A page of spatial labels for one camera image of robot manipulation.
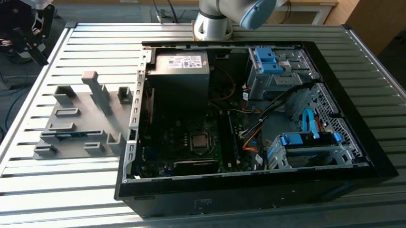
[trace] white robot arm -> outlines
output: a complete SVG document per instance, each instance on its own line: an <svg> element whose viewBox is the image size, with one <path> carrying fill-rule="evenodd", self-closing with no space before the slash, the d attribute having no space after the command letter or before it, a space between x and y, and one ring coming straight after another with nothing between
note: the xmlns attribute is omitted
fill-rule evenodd
<svg viewBox="0 0 406 228"><path fill-rule="evenodd" d="M259 28L282 0L200 0L194 35L199 40L229 40L231 21L247 30Z"/></svg>

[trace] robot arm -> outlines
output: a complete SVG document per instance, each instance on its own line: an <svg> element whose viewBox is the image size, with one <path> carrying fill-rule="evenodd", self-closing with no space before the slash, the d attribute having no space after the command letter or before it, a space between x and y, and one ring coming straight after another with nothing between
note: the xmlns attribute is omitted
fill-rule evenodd
<svg viewBox="0 0 406 228"><path fill-rule="evenodd" d="M51 0L0 1L0 53L31 57L48 64L42 51L43 40L50 37L55 7Z"/></svg>
<svg viewBox="0 0 406 228"><path fill-rule="evenodd" d="M200 0L194 34L199 40L229 40L230 20L245 29L259 28L270 17L279 0Z"/></svg>

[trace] power supply label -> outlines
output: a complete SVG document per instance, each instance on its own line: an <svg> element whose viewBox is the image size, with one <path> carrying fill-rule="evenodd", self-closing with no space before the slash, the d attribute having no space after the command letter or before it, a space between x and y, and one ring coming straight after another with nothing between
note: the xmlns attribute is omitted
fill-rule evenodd
<svg viewBox="0 0 406 228"><path fill-rule="evenodd" d="M167 68L202 68L202 57L200 56L170 56Z"/></svg>

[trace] motherboard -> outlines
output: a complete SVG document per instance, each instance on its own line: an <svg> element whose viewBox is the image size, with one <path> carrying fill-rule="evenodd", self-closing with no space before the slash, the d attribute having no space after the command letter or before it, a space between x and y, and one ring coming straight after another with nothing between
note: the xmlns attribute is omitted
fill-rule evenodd
<svg viewBox="0 0 406 228"><path fill-rule="evenodd" d="M142 178L251 170L251 155L242 150L243 114L223 112L156 114L146 126Z"/></svg>

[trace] slotted aluminum table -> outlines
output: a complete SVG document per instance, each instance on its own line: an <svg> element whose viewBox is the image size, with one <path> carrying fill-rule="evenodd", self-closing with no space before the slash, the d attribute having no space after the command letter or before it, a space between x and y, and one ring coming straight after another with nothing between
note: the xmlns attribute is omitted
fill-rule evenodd
<svg viewBox="0 0 406 228"><path fill-rule="evenodd" d="M99 72L110 91L135 82L140 42L192 40L190 24L78 24L66 28L0 147L0 227L405 227L405 91L357 35L341 26L235 27L235 40L314 41L398 169L399 177L333 202L143 221L114 200L118 159L31 159L55 105L58 85L87 91Z"/></svg>

